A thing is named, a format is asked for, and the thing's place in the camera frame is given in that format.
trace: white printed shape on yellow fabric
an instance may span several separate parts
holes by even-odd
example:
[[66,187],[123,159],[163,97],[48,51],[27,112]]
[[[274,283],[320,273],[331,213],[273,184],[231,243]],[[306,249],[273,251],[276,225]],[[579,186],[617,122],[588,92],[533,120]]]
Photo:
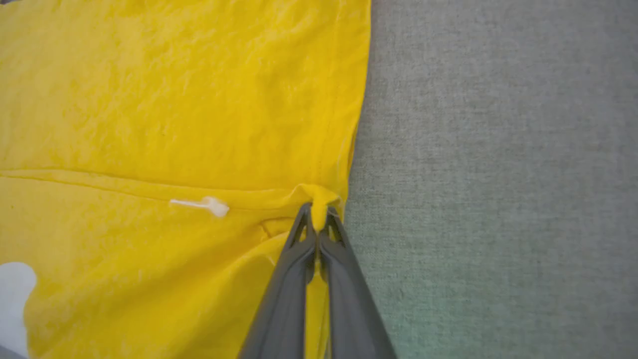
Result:
[[27,358],[24,305],[36,286],[36,274],[19,263],[0,265],[0,346]]

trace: folded yellow fabric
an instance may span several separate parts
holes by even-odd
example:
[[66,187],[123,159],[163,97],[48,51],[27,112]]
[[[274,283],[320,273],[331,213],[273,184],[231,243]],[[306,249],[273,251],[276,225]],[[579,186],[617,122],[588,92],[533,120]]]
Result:
[[[343,213],[369,0],[0,6],[0,264],[34,358],[234,358],[299,207]],[[170,200],[212,196],[216,217]],[[326,287],[308,295],[323,357]]]

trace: yellow fabric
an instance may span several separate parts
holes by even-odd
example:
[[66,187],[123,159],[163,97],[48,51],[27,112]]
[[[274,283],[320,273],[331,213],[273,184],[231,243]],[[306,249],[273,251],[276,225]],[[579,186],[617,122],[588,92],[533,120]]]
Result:
[[[0,6],[0,264],[33,358],[234,358],[299,207],[343,213],[369,0]],[[213,196],[223,218],[170,204]],[[326,287],[308,295],[322,357]]]

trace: gray tablecloth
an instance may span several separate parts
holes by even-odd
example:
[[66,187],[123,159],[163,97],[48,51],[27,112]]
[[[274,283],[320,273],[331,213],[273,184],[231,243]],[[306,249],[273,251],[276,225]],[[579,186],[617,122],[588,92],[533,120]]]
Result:
[[373,1],[346,228],[401,358],[638,358],[638,2]]

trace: yellow shirt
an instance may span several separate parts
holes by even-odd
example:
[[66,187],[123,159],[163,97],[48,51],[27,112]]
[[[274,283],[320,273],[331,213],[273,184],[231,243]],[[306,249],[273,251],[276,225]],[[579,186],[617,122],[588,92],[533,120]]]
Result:
[[[0,6],[0,264],[34,358],[235,358],[299,207],[343,213],[369,0]],[[211,196],[216,217],[171,203]],[[308,293],[323,358],[327,292]]]

